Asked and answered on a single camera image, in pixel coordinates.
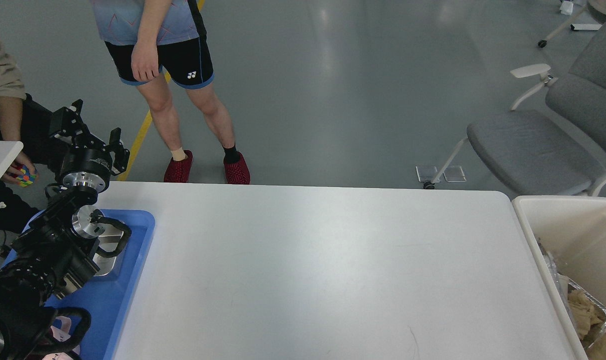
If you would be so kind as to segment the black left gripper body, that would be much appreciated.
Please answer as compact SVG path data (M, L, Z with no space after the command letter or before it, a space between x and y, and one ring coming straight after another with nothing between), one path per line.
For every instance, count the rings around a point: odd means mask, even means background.
M114 154L104 148L69 148L66 153L58 183L67 188L90 187L101 193L109 187Z

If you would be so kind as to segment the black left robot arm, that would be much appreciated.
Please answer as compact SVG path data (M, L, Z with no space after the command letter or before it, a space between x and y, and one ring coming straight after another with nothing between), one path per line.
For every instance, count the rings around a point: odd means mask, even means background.
M117 257L132 234L95 205L111 176L126 170L130 151L118 127L109 142L93 135L82 121L82 105L79 99L53 113L50 137L68 146L56 175L58 192L13 242L16 258L0 268L0 360L56 353L78 360L74 349L91 326L90 313L45 303L81 289L99 271L95 255Z

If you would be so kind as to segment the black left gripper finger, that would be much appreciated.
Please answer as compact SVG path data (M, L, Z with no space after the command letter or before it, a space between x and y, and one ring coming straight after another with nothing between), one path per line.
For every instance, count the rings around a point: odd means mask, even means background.
M58 139L72 148L104 148L105 142L92 134L83 123L81 109L83 100L79 99L70 107L62 107L51 114L49 137Z
M124 173L128 168L130 150L124 148L124 145L121 142L120 127L117 127L110 132L108 152L114 154L111 174L117 176Z

